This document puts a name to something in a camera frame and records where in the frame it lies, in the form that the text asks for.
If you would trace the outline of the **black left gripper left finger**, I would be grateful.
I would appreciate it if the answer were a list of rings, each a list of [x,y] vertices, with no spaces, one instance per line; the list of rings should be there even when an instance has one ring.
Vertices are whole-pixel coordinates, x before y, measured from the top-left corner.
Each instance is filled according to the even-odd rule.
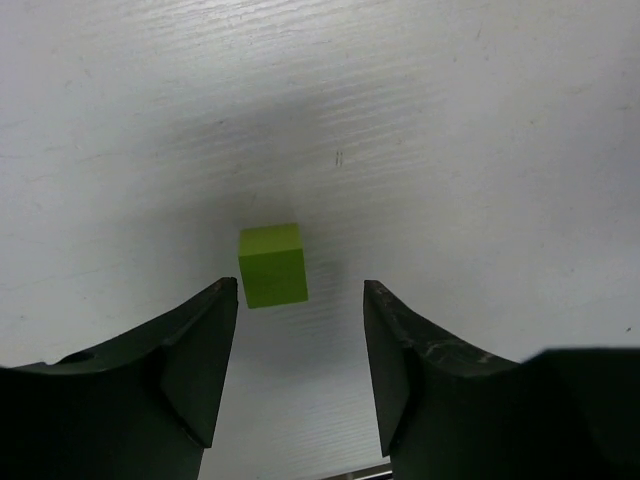
[[[224,277],[175,309],[54,364],[1,371],[5,479],[194,479],[234,338]]]

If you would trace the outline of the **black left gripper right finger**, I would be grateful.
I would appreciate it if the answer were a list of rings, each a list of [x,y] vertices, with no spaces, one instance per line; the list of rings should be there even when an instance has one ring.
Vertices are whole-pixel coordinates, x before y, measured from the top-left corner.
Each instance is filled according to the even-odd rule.
[[[637,349],[551,349],[516,363],[374,280],[363,315],[381,451],[395,478],[638,477]]]

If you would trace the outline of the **small green cube block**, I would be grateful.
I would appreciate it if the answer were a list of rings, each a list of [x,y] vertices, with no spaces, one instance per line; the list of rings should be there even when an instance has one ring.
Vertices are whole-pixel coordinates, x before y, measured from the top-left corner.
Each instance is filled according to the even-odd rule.
[[[309,299],[303,242],[297,224],[242,230],[238,262],[250,309]]]

